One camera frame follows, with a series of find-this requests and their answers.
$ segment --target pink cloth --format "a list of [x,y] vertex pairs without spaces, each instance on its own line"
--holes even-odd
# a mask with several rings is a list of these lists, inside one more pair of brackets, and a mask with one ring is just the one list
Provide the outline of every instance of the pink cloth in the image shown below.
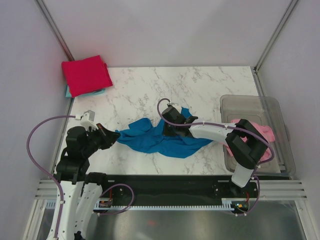
[[[231,123],[238,123],[240,121],[240,119],[233,119],[231,121]],[[260,126],[259,124],[250,121],[250,123],[255,127],[255,129],[258,130],[258,132],[269,142],[274,142],[275,139],[275,135],[274,132],[272,131],[271,127],[269,126]],[[245,142],[247,141],[246,137],[243,137],[242,140]],[[226,145],[226,149],[228,151],[228,153],[233,157],[233,153],[231,152],[230,148]],[[265,151],[264,155],[261,157],[260,161],[264,161],[267,160],[271,157],[271,151],[269,148],[267,148],[267,150]]]

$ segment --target white marble surface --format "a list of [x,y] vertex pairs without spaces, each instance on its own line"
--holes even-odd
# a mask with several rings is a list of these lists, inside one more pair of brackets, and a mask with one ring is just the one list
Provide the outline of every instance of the white marble surface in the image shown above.
[[[250,67],[133,67],[109,68],[114,83],[106,93],[76,97],[71,114],[95,112],[95,123],[107,129],[124,130],[128,124],[150,118],[158,124],[159,99],[167,97],[190,109],[194,116],[221,122],[220,97],[226,94],[254,95],[257,89]],[[74,119],[67,129],[78,126]],[[110,149],[99,150],[90,157],[88,172],[141,175],[224,175],[223,147],[209,144],[185,159],[146,154],[116,143]]]

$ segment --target gray storage bin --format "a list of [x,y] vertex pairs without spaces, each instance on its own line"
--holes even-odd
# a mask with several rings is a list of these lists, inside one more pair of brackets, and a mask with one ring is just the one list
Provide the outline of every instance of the gray storage bin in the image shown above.
[[[275,158],[262,164],[257,173],[260,175],[292,176],[296,166],[292,155],[286,127],[278,101],[268,96],[223,95],[220,98],[222,123],[230,123],[233,119],[247,119],[261,126],[270,126],[275,136],[271,146]],[[236,160],[223,147],[226,168],[234,172]]]

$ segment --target folded cloth stack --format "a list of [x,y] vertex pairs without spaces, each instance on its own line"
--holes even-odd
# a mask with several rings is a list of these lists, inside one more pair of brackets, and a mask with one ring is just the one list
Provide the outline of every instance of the folded cloth stack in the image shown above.
[[[187,108],[182,108],[181,113],[185,118],[191,116]],[[162,119],[156,127],[153,127],[149,118],[142,118],[129,124],[129,129],[116,130],[121,134],[117,141],[138,152],[147,154],[158,152],[167,157],[181,159],[191,156],[212,142],[204,138],[164,136],[164,126],[165,122]]]
[[64,61],[61,65],[73,98],[113,85],[107,64],[99,55],[83,60]]
[[[240,119],[233,119],[231,121],[231,123],[238,123],[240,121]],[[259,124],[250,121],[250,123],[255,127],[255,129],[258,130],[258,132],[269,142],[274,142],[276,140],[274,132],[272,131],[271,127],[269,126],[260,126]],[[247,141],[246,137],[243,137],[242,140],[245,142]],[[228,145],[225,145],[226,149],[228,151],[228,153],[233,156],[233,153],[231,152],[230,148],[228,147]],[[265,151],[264,155],[260,158],[260,161],[264,161],[267,160],[271,157],[271,151],[269,148],[267,148],[267,150]]]

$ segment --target gray floor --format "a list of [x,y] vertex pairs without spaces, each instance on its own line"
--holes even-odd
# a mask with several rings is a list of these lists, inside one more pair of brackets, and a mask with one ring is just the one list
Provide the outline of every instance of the gray floor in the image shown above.
[[[38,240],[45,240],[46,210]],[[294,203],[259,202],[248,216],[218,211],[138,211],[93,214],[86,240],[305,240]]]

